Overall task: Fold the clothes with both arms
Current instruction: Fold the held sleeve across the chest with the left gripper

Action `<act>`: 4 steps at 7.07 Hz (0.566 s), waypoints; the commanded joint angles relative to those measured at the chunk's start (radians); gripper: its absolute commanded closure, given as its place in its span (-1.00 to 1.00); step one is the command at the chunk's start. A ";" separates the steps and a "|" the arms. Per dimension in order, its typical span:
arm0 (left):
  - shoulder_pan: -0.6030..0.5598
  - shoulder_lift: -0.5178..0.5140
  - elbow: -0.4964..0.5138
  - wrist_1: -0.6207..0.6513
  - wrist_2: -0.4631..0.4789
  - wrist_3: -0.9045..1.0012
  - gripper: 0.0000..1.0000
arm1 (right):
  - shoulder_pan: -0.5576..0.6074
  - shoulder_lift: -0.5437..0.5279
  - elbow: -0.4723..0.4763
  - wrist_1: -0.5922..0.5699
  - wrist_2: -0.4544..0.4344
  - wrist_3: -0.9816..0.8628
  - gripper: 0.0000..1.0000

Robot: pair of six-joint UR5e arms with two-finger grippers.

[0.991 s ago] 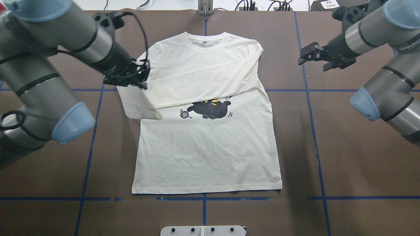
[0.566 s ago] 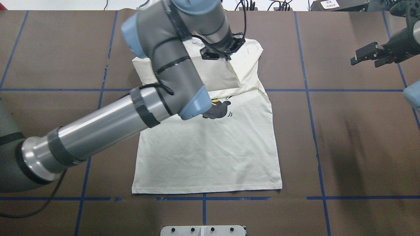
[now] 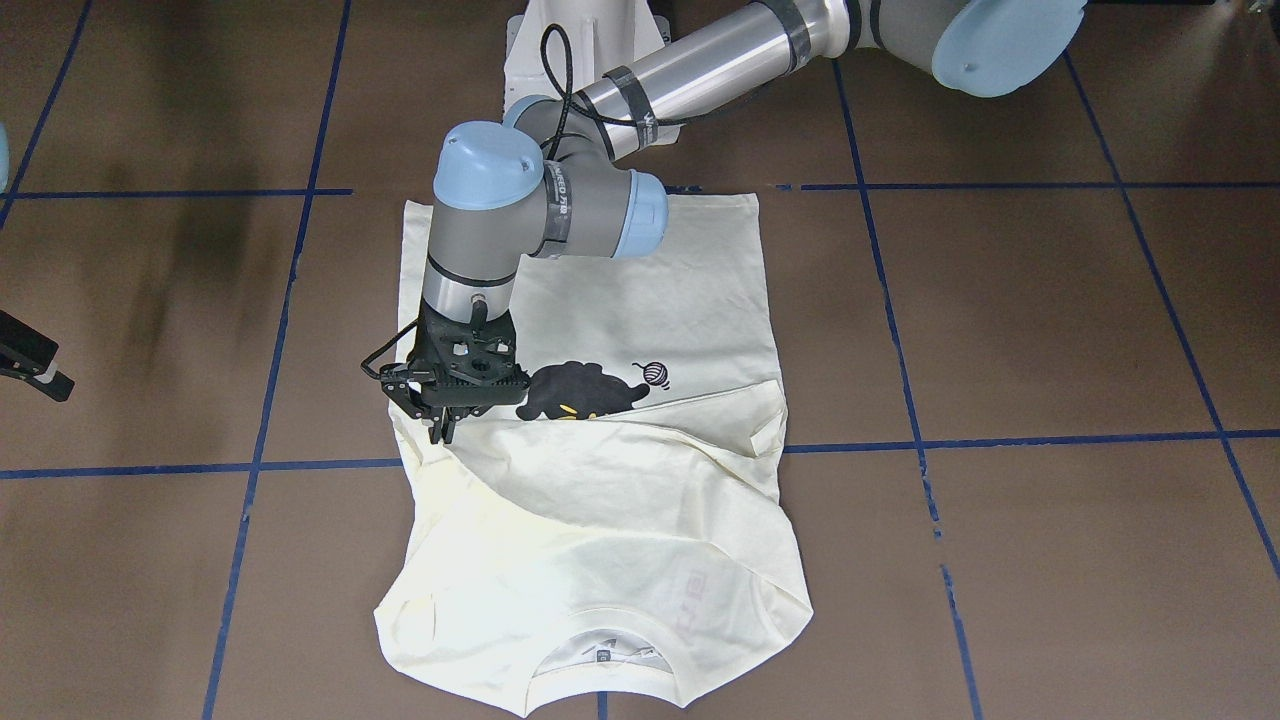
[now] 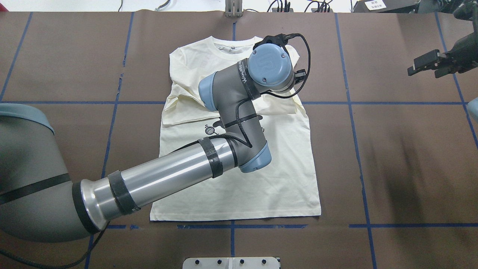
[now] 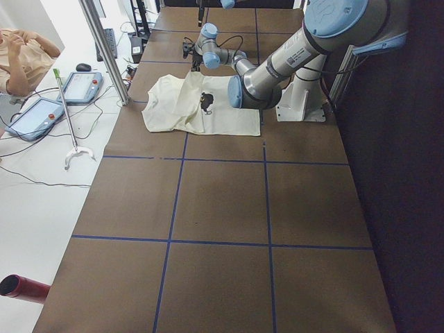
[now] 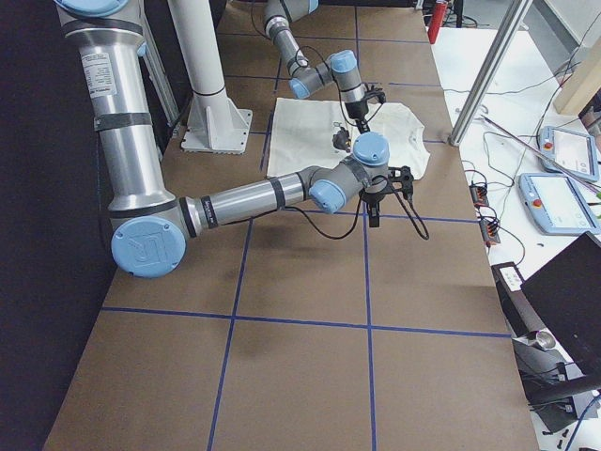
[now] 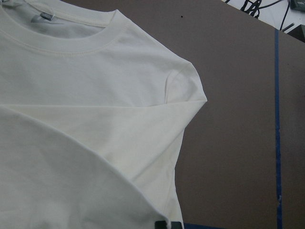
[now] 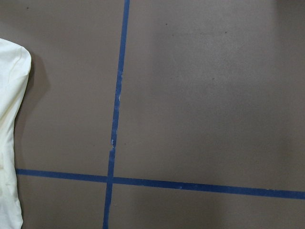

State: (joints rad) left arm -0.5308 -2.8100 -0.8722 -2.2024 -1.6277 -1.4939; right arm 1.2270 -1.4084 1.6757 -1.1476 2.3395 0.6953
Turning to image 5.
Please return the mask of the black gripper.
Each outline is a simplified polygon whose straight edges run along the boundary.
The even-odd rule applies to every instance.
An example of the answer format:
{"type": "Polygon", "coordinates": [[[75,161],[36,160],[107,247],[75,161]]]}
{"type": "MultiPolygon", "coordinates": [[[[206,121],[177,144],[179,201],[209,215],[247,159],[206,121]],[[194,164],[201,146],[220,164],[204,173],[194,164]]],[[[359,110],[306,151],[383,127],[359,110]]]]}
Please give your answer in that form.
{"type": "Polygon", "coordinates": [[[198,27],[202,27],[203,17],[205,14],[205,4],[203,0],[196,0],[196,5],[198,6],[198,27]]]}
{"type": "Polygon", "coordinates": [[[187,59],[189,55],[192,56],[191,71],[200,71],[202,55],[197,52],[195,43],[191,39],[184,38],[182,41],[182,57],[187,59]]]}

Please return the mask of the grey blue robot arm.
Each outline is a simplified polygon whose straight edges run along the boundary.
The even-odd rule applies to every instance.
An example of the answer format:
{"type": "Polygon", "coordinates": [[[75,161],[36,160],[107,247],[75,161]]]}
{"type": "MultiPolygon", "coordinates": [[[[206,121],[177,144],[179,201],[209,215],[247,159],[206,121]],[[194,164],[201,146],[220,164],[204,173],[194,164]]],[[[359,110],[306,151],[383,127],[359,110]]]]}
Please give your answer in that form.
{"type": "Polygon", "coordinates": [[[202,25],[194,43],[183,42],[183,55],[208,69],[229,65],[236,71],[228,83],[230,105],[240,109],[270,109],[281,99],[279,84],[319,55],[342,46],[373,55],[399,49],[408,32],[410,1],[309,1],[301,28],[266,61],[256,67],[239,50],[216,43],[218,28],[202,25]]]}
{"type": "MultiPolygon", "coordinates": [[[[224,9],[231,9],[237,3],[236,0],[220,0],[219,3],[224,9]]],[[[197,0],[196,5],[198,6],[198,27],[203,25],[203,19],[205,16],[205,9],[210,7],[209,1],[197,0]]]]}

